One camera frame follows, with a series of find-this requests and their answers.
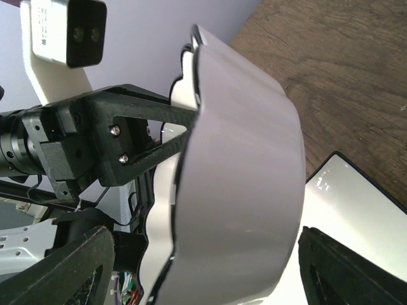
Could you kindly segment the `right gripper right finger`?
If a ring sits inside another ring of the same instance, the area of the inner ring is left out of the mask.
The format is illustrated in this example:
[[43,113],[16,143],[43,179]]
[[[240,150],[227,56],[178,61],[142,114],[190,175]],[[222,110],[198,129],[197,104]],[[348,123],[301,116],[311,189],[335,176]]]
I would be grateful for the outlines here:
[[303,227],[298,260],[309,304],[406,304],[405,281],[315,227]]

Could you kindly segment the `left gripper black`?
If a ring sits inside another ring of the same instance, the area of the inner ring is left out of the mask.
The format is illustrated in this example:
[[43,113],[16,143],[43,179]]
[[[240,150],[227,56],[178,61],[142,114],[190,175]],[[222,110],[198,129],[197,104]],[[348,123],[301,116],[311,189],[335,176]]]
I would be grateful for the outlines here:
[[[1,176],[24,183],[30,175],[48,177],[59,200],[78,200],[95,181],[87,133],[90,124],[82,106],[37,106],[1,113]],[[161,142],[136,140],[121,152],[115,140],[103,140],[99,182],[118,187],[180,153],[189,136],[183,126]]]

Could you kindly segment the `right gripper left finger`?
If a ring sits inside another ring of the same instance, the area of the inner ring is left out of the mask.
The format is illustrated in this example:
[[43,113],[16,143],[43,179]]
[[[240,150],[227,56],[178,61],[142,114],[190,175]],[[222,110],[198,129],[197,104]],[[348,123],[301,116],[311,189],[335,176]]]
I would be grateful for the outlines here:
[[103,304],[114,264],[114,239],[95,227],[1,283],[1,304]]

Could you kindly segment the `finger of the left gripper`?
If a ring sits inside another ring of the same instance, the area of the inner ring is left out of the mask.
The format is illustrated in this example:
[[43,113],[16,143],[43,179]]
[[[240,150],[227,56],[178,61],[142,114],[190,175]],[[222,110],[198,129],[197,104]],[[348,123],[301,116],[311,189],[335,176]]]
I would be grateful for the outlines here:
[[116,118],[132,118],[189,127],[198,116],[197,111],[170,105],[169,98],[134,85],[93,91],[84,98],[84,105],[94,123],[111,124]]

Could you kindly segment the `cream rectangular plate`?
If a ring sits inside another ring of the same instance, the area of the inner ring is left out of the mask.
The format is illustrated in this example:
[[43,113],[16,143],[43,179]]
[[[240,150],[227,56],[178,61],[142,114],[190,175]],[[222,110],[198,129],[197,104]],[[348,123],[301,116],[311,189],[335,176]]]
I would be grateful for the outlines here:
[[300,275],[298,240],[315,227],[406,282],[406,209],[339,152],[307,179],[305,199],[287,265],[256,304],[309,304]]

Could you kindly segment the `white scalloped bowl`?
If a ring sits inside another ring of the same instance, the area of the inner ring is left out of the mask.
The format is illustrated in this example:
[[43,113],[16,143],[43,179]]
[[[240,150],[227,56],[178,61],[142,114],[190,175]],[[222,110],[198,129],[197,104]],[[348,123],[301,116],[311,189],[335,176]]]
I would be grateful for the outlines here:
[[287,266],[305,195],[305,147],[277,80],[199,25],[182,89],[198,116],[154,174],[141,304],[264,304]]

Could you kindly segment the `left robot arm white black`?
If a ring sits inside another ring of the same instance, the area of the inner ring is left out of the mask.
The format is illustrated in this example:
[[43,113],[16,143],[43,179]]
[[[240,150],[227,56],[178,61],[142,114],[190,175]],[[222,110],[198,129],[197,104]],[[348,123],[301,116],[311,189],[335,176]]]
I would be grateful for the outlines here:
[[165,274],[174,251],[174,175],[186,130],[196,117],[193,90],[174,85],[169,97],[115,86],[56,104],[1,114],[1,175],[23,183],[47,176],[55,194],[25,191],[31,203],[64,214],[1,232],[1,273],[19,273],[96,226],[116,221],[80,194],[93,182],[133,182],[132,214],[114,232],[117,271],[143,287]]

